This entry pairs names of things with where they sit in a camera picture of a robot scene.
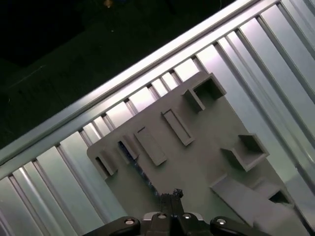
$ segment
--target gray plastic piece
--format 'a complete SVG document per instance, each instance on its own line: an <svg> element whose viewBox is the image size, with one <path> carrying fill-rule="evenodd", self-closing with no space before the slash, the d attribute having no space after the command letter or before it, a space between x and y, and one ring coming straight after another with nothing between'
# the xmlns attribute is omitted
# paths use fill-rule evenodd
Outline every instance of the gray plastic piece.
<svg viewBox="0 0 315 236"><path fill-rule="evenodd" d="M141 218L158 211L155 194L178 188L184 193L184 208L205 221L218 215L240 220L209 189L226 174L249 186L268 176L285 189L264 158L250 172L240 172L224 156L222 147L234 147L241 142L240 134L249 133L220 87L213 74L199 72L88 149L90 159L104 147L110 150L118 171L106 183L128 214ZM196 112L183 95L188 90L195 92L203 111Z"/></svg>
<svg viewBox="0 0 315 236"><path fill-rule="evenodd" d="M292 209L267 200L229 176L211 188L252 227L273 236L309 235Z"/></svg>
<svg viewBox="0 0 315 236"><path fill-rule="evenodd" d="M255 134L239 135L239 138L232 148L222 148L222 152L235 167L241 167L247 172L269 153Z"/></svg>
<svg viewBox="0 0 315 236"><path fill-rule="evenodd" d="M172 109L162 112L169 126L173 129L177 137L182 141L185 146L188 146L192 141L193 137L190 134L187 126L184 124L180 116Z"/></svg>
<svg viewBox="0 0 315 236"><path fill-rule="evenodd" d="M166 161L166 156L147 127L143 127L135 136L156 166Z"/></svg>
<svg viewBox="0 0 315 236"><path fill-rule="evenodd" d="M91 161L104 179L112 176L117 171L117 166L113 162L113 156L108 150L101 150L99 155L91 159Z"/></svg>

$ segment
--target bolt head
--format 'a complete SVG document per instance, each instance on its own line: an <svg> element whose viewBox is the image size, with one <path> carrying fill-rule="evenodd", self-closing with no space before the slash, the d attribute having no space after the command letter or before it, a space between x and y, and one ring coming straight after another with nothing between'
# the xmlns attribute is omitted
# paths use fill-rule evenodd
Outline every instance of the bolt head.
<svg viewBox="0 0 315 236"><path fill-rule="evenodd" d="M132 225L133 223L134 223L133 219L128 219L128 220L125 221L126 225Z"/></svg>
<svg viewBox="0 0 315 236"><path fill-rule="evenodd" d="M165 219L165 218L166 218L166 215L165 215L165 214L159 214L157 217L158 217L159 219Z"/></svg>
<svg viewBox="0 0 315 236"><path fill-rule="evenodd" d="M217 222L218 222L220 225L225 225L225 224L226 224L226 221L223 220L223 219L217 219Z"/></svg>
<svg viewBox="0 0 315 236"><path fill-rule="evenodd" d="M188 214L188 213L185 213L185 214L183 215L183 217L184 217L185 219L190 219L190 218L191 218L191 215Z"/></svg>

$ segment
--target corrugated metal surface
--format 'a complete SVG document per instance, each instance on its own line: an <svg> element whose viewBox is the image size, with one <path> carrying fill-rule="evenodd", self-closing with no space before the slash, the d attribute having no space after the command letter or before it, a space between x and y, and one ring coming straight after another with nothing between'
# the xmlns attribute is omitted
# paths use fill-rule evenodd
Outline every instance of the corrugated metal surface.
<svg viewBox="0 0 315 236"><path fill-rule="evenodd" d="M248 3L229 7L241 2ZM313 0L262 0L53 133L29 134L36 143L0 167L1 235L82 235L124 215L86 156L88 146L200 70L218 78L315 227L314 5ZM129 72L140 69L136 65ZM85 99L91 103L123 76L130 77L120 76ZM56 120L43 125L57 125ZM2 160L14 153L14 145L0 151Z"/></svg>

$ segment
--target small dark object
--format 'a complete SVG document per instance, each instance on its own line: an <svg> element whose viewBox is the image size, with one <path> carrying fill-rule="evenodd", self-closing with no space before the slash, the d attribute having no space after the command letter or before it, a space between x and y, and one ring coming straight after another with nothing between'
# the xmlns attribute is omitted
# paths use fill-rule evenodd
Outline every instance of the small dark object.
<svg viewBox="0 0 315 236"><path fill-rule="evenodd" d="M106 224L85 236L269 236L245 224L226 217L216 217L210 224L194 214L184 212L180 198L183 191L175 189L173 194L160 196L161 212L139 220L126 216Z"/></svg>

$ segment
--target metal groove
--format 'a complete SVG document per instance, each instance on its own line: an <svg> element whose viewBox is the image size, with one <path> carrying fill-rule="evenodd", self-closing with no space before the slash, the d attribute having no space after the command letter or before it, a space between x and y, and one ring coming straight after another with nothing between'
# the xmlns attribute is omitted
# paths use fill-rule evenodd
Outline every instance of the metal groove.
<svg viewBox="0 0 315 236"><path fill-rule="evenodd" d="M238 80L246 94L249 96L249 98L253 101L255 106L258 108L257 110L261 114L261 116L264 118L268 126L270 127L273 134L277 137L278 141L282 144L283 148L285 149L286 153L288 154L290 160L293 162L294 166L297 168L298 172L301 174L304 182L307 184L307 186L310 188L312 193L315 195L315 184L312 181L312 178L308 175L308 173L303 169L301 164L298 161L298 158L295 156L289 145L286 143L285 139L280 134L279 130L273 123L273 121L270 119L268 114L265 112L264 108L262 107L261 103L257 100L255 94L252 92L252 90L249 88L247 83L242 78L242 75L238 71L238 69L235 67L233 62L229 59L228 55L224 52L224 49L219 45L216 44L215 48L219 55L223 58L224 62L227 64L229 69L234 74L235 78Z"/></svg>
<svg viewBox="0 0 315 236"><path fill-rule="evenodd" d="M203 64L201 63L201 61L198 59L198 57L193 56L192 58L193 63L197 66L199 71L203 71L205 73L207 73L206 68L203 66Z"/></svg>
<svg viewBox="0 0 315 236"><path fill-rule="evenodd" d="M90 147L92 145L92 141L90 140L90 138L88 137L87 133L85 132L84 129L79 130L79 134L81 136L81 138L83 139L83 141L85 142L85 144Z"/></svg>
<svg viewBox="0 0 315 236"><path fill-rule="evenodd" d="M309 10L313 13L315 16L315 5L311 2L311 0L303 0L306 4L306 6L309 8Z"/></svg>
<svg viewBox="0 0 315 236"><path fill-rule="evenodd" d="M15 191L17 192L17 194L20 196L21 200L28 209L30 215L32 216L33 220L35 221L40 231L43 233L44 236L50 236L50 233L48 232L46 226L41 221L40 217L36 213L34 207L31 205L30 201L28 200L27 196L25 195L24 191L22 190L21 186L19 185L14 175L9 176L8 179L12 184L13 188L15 189Z"/></svg>
<svg viewBox="0 0 315 236"><path fill-rule="evenodd" d="M7 236L15 236L15 233L11 229L9 223L7 222L7 220L5 219L5 216L3 215L1 211L0 211L0 227L2 227L5 230L5 233L7 234Z"/></svg>
<svg viewBox="0 0 315 236"><path fill-rule="evenodd" d="M108 115L103 116L103 120L110 131L113 131L115 129L114 123L110 120Z"/></svg>
<svg viewBox="0 0 315 236"><path fill-rule="evenodd" d="M299 39L301 40L301 42L303 43L304 47L306 47L306 49L309 51L309 53L311 54L312 58L315 60L315 49L313 48L313 46L311 45L311 43L308 41L308 39L306 38L306 36L303 34L303 32L301 31L301 29L298 27L298 25L296 24L295 20L293 19L293 17L290 15L289 11L287 10L287 8L284 6L284 4L282 2L280 2L278 4L278 9L280 10L280 12L283 14L283 16L285 17L285 19L289 22L289 24L291 25L291 27L293 28L294 32L296 33L296 35L299 37Z"/></svg>
<svg viewBox="0 0 315 236"><path fill-rule="evenodd" d="M93 206L94 210L96 211L96 213L98 214L99 218L103 221L103 223L107 222L107 219L105 217L103 217L103 214L101 213L101 211L98 209L97 204L94 202L92 194L86 190L86 188L84 187L84 184L81 180L80 175L78 175L75 171L75 169L72 167L71 163L68 161L68 157L66 152L63 150L63 147L60 145L58 147L56 147L58 153L60 154L60 156L62 157L63 161L65 162L66 166L68 167L68 169L70 170L70 172L72 173L72 175L74 176L74 178L76 179L76 181L78 182L79 186L81 187L83 193L86 195L86 197L88 198L89 202L91 203L91 205Z"/></svg>
<svg viewBox="0 0 315 236"><path fill-rule="evenodd" d="M52 194L52 196L56 200L56 202L59 205L60 209L62 210L63 214L65 215L65 217L69 221L69 223L72 226L73 230L78 235L82 235L83 234L82 229L77 224L76 220L74 219L74 217L70 213L70 210L67 208L66 204L63 203L62 198L59 196L58 192L55 190L54 186L51 184L49 178L46 176L46 174L45 174L44 170L42 169L40 163L37 160L33 161L32 163L33 163L35 169L37 170L38 174L40 175L40 177L43 179L44 183L46 184L48 190L50 191L50 193Z"/></svg>
<svg viewBox="0 0 315 236"><path fill-rule="evenodd" d="M135 116L136 114L139 113L138 109L135 107L135 105L129 99L125 100L125 104L133 116Z"/></svg>
<svg viewBox="0 0 315 236"><path fill-rule="evenodd" d="M158 94L158 91L152 85L147 86L147 88L155 100L161 98L161 96Z"/></svg>
<svg viewBox="0 0 315 236"><path fill-rule="evenodd" d="M249 54L252 56L256 64L259 66L260 70L263 72L263 74L266 76L268 79L269 83L272 85L274 90L277 92L279 95L279 98L281 101L285 104L287 109L290 111L291 115L301 128L302 132L306 136L306 138L309 140L309 142L312 144L313 147L315 147L315 142L314 142L314 137L302 121L301 117L293 107L293 105L290 103L289 99L285 95L285 93L282 91L281 87L278 85L278 83L275 81L273 78L273 75L270 73L269 69L266 67L264 62L260 59L258 53L255 51L255 49L251 46L250 42L246 39L245 35L240 30L235 31L235 33L238 35L246 49L248 50Z"/></svg>
<svg viewBox="0 0 315 236"><path fill-rule="evenodd" d="M290 70L293 72L294 76L297 78L297 80L302 85L303 89L306 91L307 95L311 98L311 100L315 103L315 92L310 88L309 84L307 83L306 79L302 75L302 73L299 71L293 60L290 58L282 44L278 41L278 39L275 37L275 35L272 33L270 28L268 27L267 23L264 21L262 17L257 17L257 21L259 25L263 28L265 33L268 35L271 42L274 44L282 58L285 60L286 64L289 66Z"/></svg>
<svg viewBox="0 0 315 236"><path fill-rule="evenodd" d="M176 82L178 85L180 85L180 84L183 83L182 80L179 78L179 76L178 76L178 74L176 73L175 70L171 70L169 73L171 74L171 76L174 78L175 82Z"/></svg>

